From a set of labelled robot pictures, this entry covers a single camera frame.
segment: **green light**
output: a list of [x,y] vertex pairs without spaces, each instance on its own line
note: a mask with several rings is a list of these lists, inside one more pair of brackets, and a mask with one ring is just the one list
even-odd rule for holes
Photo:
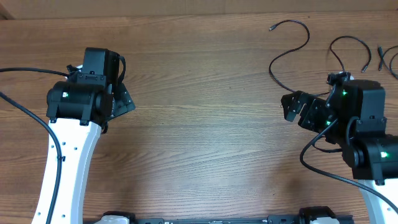
[[382,158],[387,158],[389,155],[386,152],[380,152]]

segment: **wooden tabletop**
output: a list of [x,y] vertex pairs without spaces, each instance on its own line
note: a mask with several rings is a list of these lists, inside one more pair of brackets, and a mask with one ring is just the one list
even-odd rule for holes
[[[65,72],[66,65],[82,63],[86,47],[125,56],[124,82],[137,109],[110,122],[97,143],[85,218],[108,210],[139,218],[263,217],[327,205],[368,223],[356,187],[299,161],[315,133],[284,119],[280,98],[289,92],[267,71],[274,57],[306,39],[298,24],[269,32],[284,19],[306,23],[311,39],[277,60],[275,75],[295,90],[327,91],[328,73],[341,70],[329,43],[341,35],[359,37],[373,53],[366,73],[360,73],[368,57],[360,43],[342,39],[333,47],[355,78],[381,82],[387,132],[398,134],[398,80],[377,69],[376,50],[398,44],[398,11],[0,21],[0,67]],[[59,80],[2,73],[0,90],[48,120],[46,95]],[[0,101],[0,223],[31,222],[47,144],[39,124]],[[305,159],[352,178],[340,154],[311,149]]]

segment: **cable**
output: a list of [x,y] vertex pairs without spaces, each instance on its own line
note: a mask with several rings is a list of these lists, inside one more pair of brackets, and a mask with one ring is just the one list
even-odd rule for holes
[[314,147],[315,149],[318,149],[321,152],[326,152],[326,153],[334,153],[334,152],[343,152],[343,149],[321,149],[319,147],[315,146],[315,143],[312,144],[312,147]]
[[379,70],[382,69],[382,65],[384,64],[386,66],[386,68],[390,71],[391,75],[393,75],[396,79],[398,79],[398,74],[396,74],[394,71],[392,71],[392,61],[397,56],[397,54],[392,56],[392,58],[390,60],[390,66],[389,67],[387,66],[386,62],[384,61],[384,56],[386,56],[387,52],[390,51],[391,49],[394,49],[394,48],[398,48],[398,45],[390,47],[384,53],[383,53],[381,47],[377,48],[377,51],[379,52],[379,56],[380,56]]
[[359,117],[357,117],[357,116],[352,116],[352,117],[348,120],[347,128],[346,128],[346,144],[347,144],[347,145],[350,145],[350,144],[351,144],[350,141],[349,141],[349,130],[351,129],[351,125],[353,125],[353,122],[354,122],[355,120],[357,120],[357,119],[359,119]]
[[[42,72],[42,73],[50,73],[50,74],[62,75],[64,77],[69,77],[68,74],[63,73],[63,72],[57,72],[57,71],[39,69],[39,68],[0,68],[0,72],[14,72],[14,71]],[[16,108],[23,111],[25,114],[29,115],[31,118],[33,118],[35,121],[37,121],[39,124],[41,124],[46,129],[46,131],[49,133],[52,140],[54,141],[55,148],[57,150],[57,175],[55,177],[55,186],[54,186],[54,191],[53,191],[52,198],[51,198],[49,214],[47,215],[47,220],[45,222],[46,224],[51,224],[51,219],[52,219],[52,215],[53,215],[54,208],[55,208],[55,202],[57,201],[58,190],[59,190],[60,181],[61,181],[61,170],[62,170],[63,157],[62,157],[60,143],[59,143],[55,133],[51,130],[50,126],[48,126],[37,115],[33,114],[31,111],[24,108],[19,103],[15,102],[14,100],[12,100],[8,96],[6,96],[1,91],[0,91],[0,97],[3,98],[4,100],[6,100],[8,103],[10,103],[12,106],[15,106]]]
[[363,40],[360,40],[360,39],[358,39],[357,37],[353,37],[353,36],[350,36],[350,35],[344,35],[344,36],[341,36],[341,37],[337,37],[337,38],[334,39],[334,40],[330,43],[330,45],[329,45],[329,50],[335,55],[335,57],[336,57],[337,60],[339,61],[340,65],[341,65],[341,68],[343,69],[343,72],[346,71],[345,68],[344,68],[343,62],[342,62],[342,61],[340,60],[340,58],[337,56],[337,54],[335,53],[335,51],[331,48],[331,46],[332,46],[337,40],[340,40],[340,39],[342,39],[342,38],[351,38],[351,39],[357,40],[357,41],[359,41],[361,44],[363,44],[363,45],[366,47],[366,50],[368,50],[369,60],[368,60],[368,62],[366,62],[365,66],[364,66],[364,67],[362,68],[362,70],[361,70],[361,72],[365,72],[366,69],[368,68],[369,64],[371,63],[371,60],[372,60],[372,52],[371,52],[371,49],[368,47],[368,45],[367,45]]
[[68,74],[63,72],[57,72],[53,70],[40,69],[40,68],[0,68],[0,72],[15,72],[15,71],[42,72],[42,73],[50,73],[55,75],[62,75],[64,77],[69,77]]
[[[285,86],[282,82],[280,82],[280,81],[275,77],[275,75],[273,74],[273,72],[272,72],[272,70],[271,70],[271,66],[272,66],[272,64],[273,64],[278,58],[280,58],[281,56],[284,56],[284,55],[286,55],[286,54],[288,54],[288,53],[291,53],[291,52],[295,52],[296,50],[300,50],[302,47],[306,46],[306,44],[307,44],[308,41],[310,40],[310,30],[308,29],[308,27],[307,27],[303,22],[300,22],[300,21],[297,21],[297,20],[288,19],[288,20],[285,20],[285,21],[282,21],[282,22],[278,22],[277,24],[271,26],[271,27],[269,28],[269,31],[274,30],[277,26],[279,26],[279,25],[281,25],[281,24],[283,24],[283,23],[285,23],[285,22],[295,22],[295,23],[300,24],[301,26],[303,26],[303,27],[305,28],[305,30],[307,31],[307,40],[306,40],[305,43],[304,43],[303,45],[301,45],[300,47],[297,47],[297,48],[295,48],[295,49],[288,50],[288,51],[286,51],[286,52],[284,52],[284,53],[278,55],[276,58],[274,58],[274,59],[272,60],[272,62],[269,64],[268,72],[269,72],[269,75],[275,80],[275,82],[276,82],[279,86],[281,86],[282,88],[284,88],[284,89],[286,89],[286,90],[288,90],[288,91],[295,92],[295,90],[293,90],[293,89],[291,89],[291,88]],[[322,95],[326,95],[326,94],[329,94],[329,92],[327,92],[327,93],[317,93],[317,94],[311,94],[311,95],[314,95],[314,96],[322,96]]]
[[51,223],[52,214],[53,214],[53,211],[54,211],[55,202],[57,201],[58,189],[59,189],[60,180],[61,180],[61,168],[62,168],[62,159],[63,158],[62,158],[62,152],[61,152],[60,143],[59,143],[56,135],[54,134],[54,132],[51,130],[51,128],[42,119],[40,119],[36,114],[33,114],[31,111],[29,111],[28,109],[24,108],[19,103],[17,103],[14,100],[10,99],[8,96],[6,96],[1,91],[0,91],[0,97],[3,98],[8,103],[10,103],[12,106],[15,106],[16,108],[20,109],[25,114],[28,114],[31,118],[33,118],[35,121],[37,121],[39,124],[41,124],[45,128],[45,130],[50,134],[52,140],[54,141],[55,148],[57,149],[57,158],[58,158],[57,165],[58,166],[57,166],[57,176],[55,178],[54,192],[53,192],[53,195],[52,195],[50,209],[49,209],[49,214],[47,216],[47,221],[46,221],[46,224],[50,224]]
[[302,152],[300,153],[300,162],[303,164],[303,166],[305,166],[305,167],[308,168],[309,170],[312,170],[312,171],[314,171],[314,172],[316,172],[316,173],[318,173],[318,174],[325,175],[325,176],[327,176],[327,177],[330,177],[330,178],[333,178],[333,179],[336,179],[336,180],[340,180],[340,181],[342,181],[342,182],[345,182],[345,183],[347,183],[347,184],[351,184],[351,185],[353,185],[353,186],[356,186],[356,187],[359,187],[359,188],[361,188],[361,189],[363,189],[363,190],[366,190],[366,191],[368,191],[369,193],[374,194],[375,196],[379,197],[381,200],[385,201],[385,202],[386,202],[392,209],[394,209],[394,211],[398,214],[398,207],[396,207],[388,198],[386,198],[385,196],[383,196],[383,195],[380,194],[379,192],[373,190],[372,188],[370,188],[370,187],[368,187],[368,186],[365,186],[365,185],[363,185],[363,184],[357,183],[357,182],[355,182],[355,181],[353,181],[353,180],[350,180],[350,179],[347,179],[347,178],[344,178],[344,177],[340,177],[340,176],[338,176],[338,175],[331,174],[331,173],[329,173],[329,172],[325,172],[325,171],[323,171],[323,170],[314,168],[314,167],[308,165],[308,164],[304,161],[304,154],[305,154],[305,152],[307,151],[307,149],[308,149],[311,145],[315,144],[316,141],[319,140],[326,132],[328,132],[329,129],[331,129],[335,124],[337,124],[337,122],[338,122],[338,120],[335,119],[327,128],[325,128],[321,133],[319,133],[317,136],[315,136],[315,137],[303,148]]

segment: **cable end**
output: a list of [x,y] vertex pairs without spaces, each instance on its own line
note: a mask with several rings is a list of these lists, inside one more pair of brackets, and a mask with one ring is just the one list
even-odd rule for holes
[[273,25],[272,27],[269,28],[269,31],[272,31],[276,28],[276,25]]
[[362,68],[361,72],[364,73],[364,72],[366,71],[366,69],[368,69],[368,65],[365,65],[365,66]]

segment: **wire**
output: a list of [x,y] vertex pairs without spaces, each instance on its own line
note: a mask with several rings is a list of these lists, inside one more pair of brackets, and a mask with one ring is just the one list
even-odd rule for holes
[[[305,30],[307,31],[307,40],[306,40],[305,43],[304,43],[303,45],[301,45],[300,47],[297,47],[297,48],[295,48],[295,49],[288,50],[288,51],[286,51],[286,52],[284,52],[284,53],[278,55],[276,58],[274,58],[274,59],[271,61],[271,63],[269,64],[268,72],[269,72],[269,75],[275,80],[275,82],[276,82],[279,86],[281,86],[282,88],[284,88],[284,89],[286,89],[286,90],[288,90],[288,91],[291,91],[291,92],[293,93],[293,92],[295,92],[295,90],[293,90],[293,89],[291,89],[291,88],[285,86],[282,82],[280,82],[280,81],[276,78],[276,76],[273,74],[273,72],[272,72],[272,70],[271,70],[271,66],[272,66],[272,64],[273,64],[278,58],[280,58],[280,57],[282,57],[282,56],[284,56],[284,55],[286,55],[286,54],[288,54],[288,53],[295,52],[296,50],[300,50],[302,47],[306,46],[306,44],[308,43],[308,41],[310,41],[310,30],[308,29],[308,27],[307,27],[303,22],[300,22],[300,21],[297,21],[297,20],[288,19],[288,20],[285,20],[285,21],[282,21],[282,22],[278,22],[277,24],[271,26],[271,27],[269,28],[269,31],[274,30],[277,26],[279,26],[279,25],[281,25],[281,24],[283,24],[283,23],[285,23],[285,22],[295,22],[295,23],[300,24],[301,26],[303,26],[303,27],[305,28]],[[326,95],[326,94],[329,94],[329,92],[327,92],[327,93],[317,93],[317,94],[311,94],[311,95],[314,95],[314,96],[322,96],[322,95]]]
[[359,41],[361,44],[363,44],[363,45],[366,47],[366,50],[368,50],[369,60],[368,60],[368,62],[366,62],[365,66],[364,66],[364,67],[362,68],[362,70],[361,70],[361,72],[365,72],[366,69],[368,68],[369,64],[371,63],[371,60],[372,60],[372,52],[371,52],[371,49],[368,47],[368,45],[367,45],[363,40],[360,40],[360,39],[358,39],[357,37],[353,37],[353,36],[350,36],[350,35],[344,35],[344,36],[341,36],[341,37],[337,37],[337,38],[334,39],[334,40],[330,43],[330,45],[329,45],[329,50],[330,50],[330,51],[335,55],[335,57],[337,58],[338,62],[339,62],[340,65],[341,65],[341,68],[343,69],[343,72],[346,71],[345,68],[344,68],[343,62],[342,62],[342,61],[340,60],[340,58],[337,56],[337,54],[335,53],[335,51],[331,48],[331,46],[332,46],[337,40],[340,40],[340,39],[342,39],[342,38],[351,38],[351,39],[357,40],[357,41]]
[[343,152],[343,149],[321,149],[319,147],[316,147],[315,143],[312,144],[312,147],[314,147],[315,149],[318,149],[321,152],[326,152],[326,153]]
[[351,144],[350,141],[349,141],[349,130],[351,129],[351,125],[353,125],[353,122],[354,122],[355,120],[357,120],[357,119],[359,119],[359,117],[357,117],[357,116],[352,116],[352,117],[348,120],[347,128],[346,128],[346,144],[347,144],[347,145],[350,145],[350,144]]
[[[56,75],[62,75],[64,77],[69,77],[68,74],[63,73],[63,72],[57,72],[57,71],[52,71],[52,70],[46,70],[46,69],[39,69],[39,68],[0,68],[0,72],[13,72],[13,71],[29,71],[29,72],[42,72],[42,73],[50,73],[50,74],[56,74]],[[15,106],[16,108],[20,109],[23,111],[25,114],[29,115],[31,118],[33,118],[35,121],[37,121],[39,124],[41,124],[46,131],[49,133],[51,136],[52,140],[54,141],[55,148],[57,150],[57,175],[55,177],[55,185],[54,185],[54,191],[52,194],[51,198],[51,203],[50,203],[50,208],[49,208],[49,214],[47,215],[47,220],[46,224],[51,224],[51,219],[52,215],[54,213],[54,208],[55,208],[55,202],[57,201],[57,196],[58,196],[58,190],[60,186],[60,181],[61,181],[61,170],[62,170],[62,152],[61,152],[61,146],[60,143],[55,135],[55,133],[51,130],[50,126],[48,126],[42,119],[40,119],[36,114],[32,113],[19,103],[15,102],[8,96],[6,96],[3,92],[0,91],[0,97],[6,100],[8,103],[10,103],[12,106]]]
[[308,149],[311,145],[315,144],[316,141],[319,140],[325,133],[327,133],[335,124],[337,124],[337,122],[338,122],[338,120],[335,119],[327,128],[325,128],[321,133],[319,133],[317,136],[315,136],[315,137],[303,148],[303,150],[302,150],[301,153],[300,153],[300,162],[303,164],[303,166],[305,166],[305,167],[308,168],[309,170],[312,170],[312,171],[314,171],[314,172],[316,172],[316,173],[318,173],[318,174],[325,175],[325,176],[327,176],[327,177],[330,177],[330,178],[333,178],[333,179],[336,179],[336,180],[340,180],[340,181],[342,181],[342,182],[345,182],[345,183],[347,183],[347,184],[351,184],[351,185],[353,185],[353,186],[356,186],[356,187],[359,187],[359,188],[361,188],[361,189],[363,189],[363,190],[366,190],[366,191],[368,191],[369,193],[374,194],[375,196],[379,197],[381,200],[385,201],[385,202],[386,202],[392,209],[394,209],[394,211],[398,214],[398,207],[396,207],[388,198],[386,198],[385,196],[383,196],[383,195],[380,194],[379,192],[375,191],[374,189],[372,189],[372,188],[370,188],[370,187],[368,187],[368,186],[365,186],[365,185],[363,185],[363,184],[357,183],[357,182],[355,182],[355,181],[353,181],[353,180],[350,180],[350,179],[347,179],[347,178],[344,178],[344,177],[340,177],[340,176],[338,176],[338,175],[331,174],[331,173],[329,173],[329,172],[325,172],[325,171],[323,171],[323,170],[314,168],[314,167],[308,165],[308,164],[304,161],[304,154],[305,154],[305,152],[307,151],[307,149]]
[[389,49],[387,49],[384,53],[382,52],[382,48],[378,47],[377,51],[379,52],[379,56],[380,56],[380,63],[379,63],[379,70],[382,69],[382,65],[384,64],[384,66],[386,66],[386,68],[390,71],[391,75],[393,75],[396,79],[398,79],[398,75],[392,71],[392,61],[394,60],[394,58],[397,56],[397,54],[395,54],[394,56],[392,56],[391,60],[390,60],[390,66],[388,67],[386,64],[386,61],[384,61],[384,56],[386,56],[387,52],[390,51],[391,49],[394,48],[398,48],[398,45],[390,47]]
[[42,73],[50,73],[55,75],[62,75],[64,77],[69,77],[68,74],[63,72],[57,72],[53,70],[40,69],[40,68],[0,68],[0,72],[15,72],[15,71],[42,72]]

